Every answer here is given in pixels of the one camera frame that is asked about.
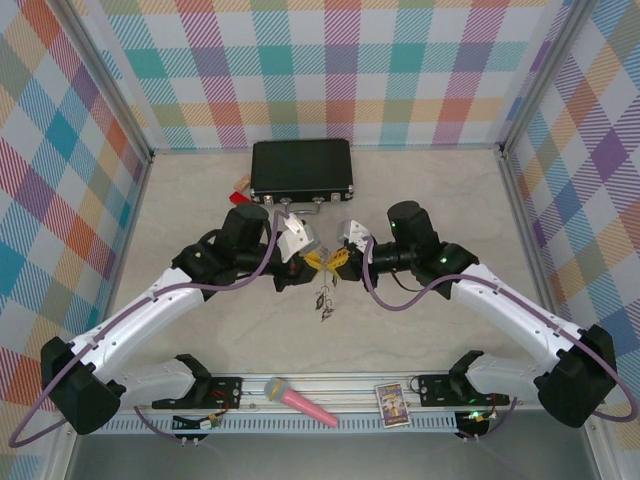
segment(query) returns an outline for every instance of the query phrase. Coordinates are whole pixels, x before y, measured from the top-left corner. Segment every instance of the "case handle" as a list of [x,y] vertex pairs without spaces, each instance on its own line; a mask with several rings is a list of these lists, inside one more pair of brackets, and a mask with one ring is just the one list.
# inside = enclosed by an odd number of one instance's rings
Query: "case handle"
[[324,198],[322,197],[313,197],[311,200],[313,200],[313,203],[316,204],[316,208],[314,209],[309,209],[309,208],[300,208],[300,209],[291,209],[289,208],[289,205],[291,205],[291,201],[288,201],[288,198],[283,198],[282,200],[280,200],[283,204],[284,204],[284,211],[287,213],[294,213],[296,215],[304,215],[304,214],[309,214],[309,215],[315,215],[316,213],[320,213],[320,205],[322,204],[322,202],[324,202]]

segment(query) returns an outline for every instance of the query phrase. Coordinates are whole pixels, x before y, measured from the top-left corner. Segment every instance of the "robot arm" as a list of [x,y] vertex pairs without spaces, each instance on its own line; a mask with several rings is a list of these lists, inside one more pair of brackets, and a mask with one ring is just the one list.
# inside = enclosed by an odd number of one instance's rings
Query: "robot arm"
[[[200,287],[229,286],[239,274],[254,272],[268,250],[260,243],[265,225],[268,214],[262,207],[243,204],[234,208],[220,230],[184,248],[171,268],[129,305],[69,343],[56,337],[42,347],[44,387],[75,356],[91,347],[50,394],[78,433],[96,430],[122,407],[208,393],[210,375],[190,355],[179,355],[163,365],[126,371],[123,367],[149,338],[215,294]],[[279,292],[288,285],[310,282],[319,260],[311,253],[319,242],[310,226],[290,214],[285,227],[283,232],[273,232],[277,246],[262,271],[273,276]],[[170,287],[177,288],[167,292]],[[150,299],[147,303],[116,323],[121,314],[146,298]],[[96,342],[103,331],[104,338]]]
[[[442,282],[435,290],[483,315],[522,345],[535,363],[471,351],[449,371],[451,390],[465,402],[490,393],[537,398],[562,423],[582,426],[613,389],[615,381],[558,332],[563,330],[580,340],[615,370],[610,335],[597,325],[585,330],[556,318],[502,282],[460,245],[441,242],[427,212],[416,202],[394,205],[387,215],[395,242],[379,245],[365,227],[347,220],[338,234],[338,240],[345,246],[331,257],[329,270],[338,278],[357,281],[363,279],[363,264],[367,262],[373,288],[380,274],[399,271],[411,271],[423,286],[451,274],[472,276],[495,285],[489,288],[461,278]],[[369,239],[374,246],[369,250],[370,258],[365,259],[363,242],[366,245]],[[508,296],[514,296],[522,305]],[[528,309],[551,320],[557,328],[550,328]]]

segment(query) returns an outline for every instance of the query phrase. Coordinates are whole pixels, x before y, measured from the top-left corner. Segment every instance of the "black briefcase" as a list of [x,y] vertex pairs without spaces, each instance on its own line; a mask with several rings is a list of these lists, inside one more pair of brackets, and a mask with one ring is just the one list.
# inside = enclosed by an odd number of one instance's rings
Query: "black briefcase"
[[264,205],[324,202],[353,198],[349,142],[330,140],[266,141],[253,145],[251,199]]

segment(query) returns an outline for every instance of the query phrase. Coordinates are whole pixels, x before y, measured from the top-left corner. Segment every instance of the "checkered fabric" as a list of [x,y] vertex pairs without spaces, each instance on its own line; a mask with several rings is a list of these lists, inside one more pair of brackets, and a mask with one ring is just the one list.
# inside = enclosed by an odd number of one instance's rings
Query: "checkered fabric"
[[548,0],[103,0],[156,137],[104,30],[74,3],[150,142],[194,149],[494,143]]
[[40,347],[103,315],[143,161],[45,0],[0,12],[0,478],[16,480],[40,458],[40,441],[7,446],[40,391]]
[[518,95],[511,105],[511,109],[509,110],[509,114],[507,115],[507,120],[504,122],[502,129],[500,130],[500,134],[498,135],[498,143],[502,143],[505,140],[505,137],[509,133],[511,126],[513,125],[513,120],[516,118],[518,113],[520,112],[520,107],[522,106],[522,102],[531,92],[533,85],[535,85],[536,80],[538,79],[538,74],[540,73],[540,69],[544,64],[545,60],[551,53],[551,45],[556,40],[558,34],[562,31],[562,27],[564,22],[567,20],[569,12],[571,11],[572,5],[576,3],[576,0],[563,0],[562,6],[558,10],[556,17],[553,20],[551,28],[547,32],[547,35],[542,42],[542,46],[536,55],[535,60],[531,64],[529,71],[520,86],[520,90],[518,91]]
[[[561,313],[613,335],[637,398],[639,26],[638,1],[599,3],[512,156]],[[640,460],[634,423],[618,433]]]

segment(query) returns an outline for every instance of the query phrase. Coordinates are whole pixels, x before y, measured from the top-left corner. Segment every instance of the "pink toy microphone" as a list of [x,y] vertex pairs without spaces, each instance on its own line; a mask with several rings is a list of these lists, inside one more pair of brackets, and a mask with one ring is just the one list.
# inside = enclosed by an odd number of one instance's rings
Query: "pink toy microphone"
[[298,392],[292,390],[289,384],[281,378],[273,377],[264,386],[264,394],[271,402],[284,403],[299,412],[315,418],[325,425],[335,428],[338,425],[338,419],[326,412],[322,408],[314,405],[306,398],[300,396]]

